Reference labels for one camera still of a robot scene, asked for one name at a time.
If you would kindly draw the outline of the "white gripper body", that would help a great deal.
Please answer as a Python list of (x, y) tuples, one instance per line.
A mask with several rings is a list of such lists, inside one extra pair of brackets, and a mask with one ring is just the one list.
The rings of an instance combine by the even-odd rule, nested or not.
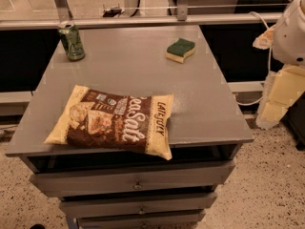
[(305, 67), (286, 64), (276, 75), (268, 100), (289, 108), (305, 93)]

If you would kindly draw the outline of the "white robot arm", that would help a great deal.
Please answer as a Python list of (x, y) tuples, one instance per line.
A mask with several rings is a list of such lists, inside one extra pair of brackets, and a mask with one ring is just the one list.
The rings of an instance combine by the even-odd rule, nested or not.
[(269, 71), (256, 125), (271, 129), (305, 93), (305, 0), (294, 0), (277, 22), (253, 42), (258, 49), (270, 49), (283, 64), (277, 73)]

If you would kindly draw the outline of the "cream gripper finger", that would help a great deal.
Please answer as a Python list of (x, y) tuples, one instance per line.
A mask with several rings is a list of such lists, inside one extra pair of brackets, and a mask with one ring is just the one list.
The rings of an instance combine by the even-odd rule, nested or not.
[(283, 104), (270, 101), (262, 101), (257, 110), (256, 125), (264, 130), (276, 126), (288, 112), (288, 107)]
[(254, 40), (253, 46), (261, 50), (267, 50), (271, 48), (273, 46), (274, 32), (275, 25), (272, 25)]

